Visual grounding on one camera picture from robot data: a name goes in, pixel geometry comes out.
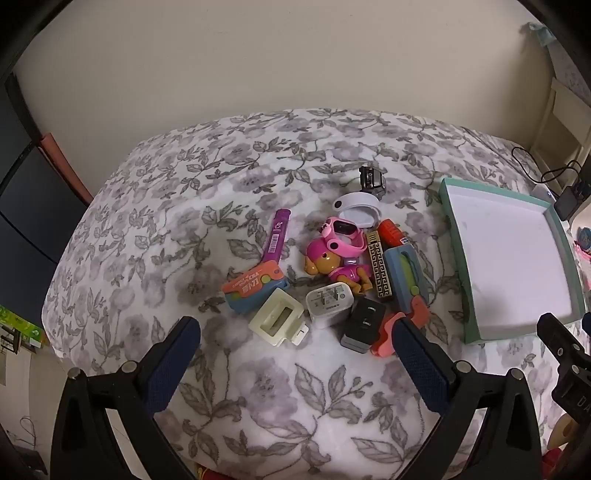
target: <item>barcode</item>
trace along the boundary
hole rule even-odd
[[[276,233],[271,235],[271,243],[269,244],[269,253],[274,254],[277,248],[277,242],[279,241],[279,235]]]

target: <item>purple marker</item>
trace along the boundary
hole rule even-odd
[[[271,230],[271,234],[269,235],[269,243],[267,243],[267,248],[265,248],[265,253],[262,256],[261,262],[275,260],[277,263],[279,263],[290,215],[291,211],[286,208],[277,210],[275,213],[275,218],[273,219],[272,224],[273,230]]]

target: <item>blue gripper pad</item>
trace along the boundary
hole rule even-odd
[[[583,315],[582,327],[583,331],[591,336],[591,312],[587,312]]]
[[[168,407],[200,342],[199,322],[192,317],[183,317],[164,342],[152,346],[140,362],[141,397],[150,415]]]
[[[431,356],[433,348],[441,348],[430,343],[406,318],[394,322],[392,345],[427,408],[443,415],[450,402],[449,381]],[[449,361],[446,366],[451,367],[452,361],[443,350],[441,353]]]

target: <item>screw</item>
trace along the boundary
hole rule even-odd
[[[513,378],[515,378],[516,380],[523,380],[524,377],[523,372],[518,368],[512,368],[511,375],[513,375]]]
[[[78,367],[72,367],[68,370],[68,378],[75,380],[80,375],[80,369]]]
[[[125,362],[123,365],[121,365],[121,371],[126,374],[135,372],[136,368],[138,368],[138,364],[133,360],[129,360],[128,362]]]
[[[472,370],[472,366],[468,362],[460,360],[458,363],[456,363],[456,370],[462,372],[463,374],[467,374],[470,370]]]

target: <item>pink helmet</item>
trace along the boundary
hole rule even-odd
[[[313,262],[316,262],[316,260],[328,252],[329,250],[326,248],[323,238],[315,238],[308,244],[308,248],[306,248],[306,256]]]

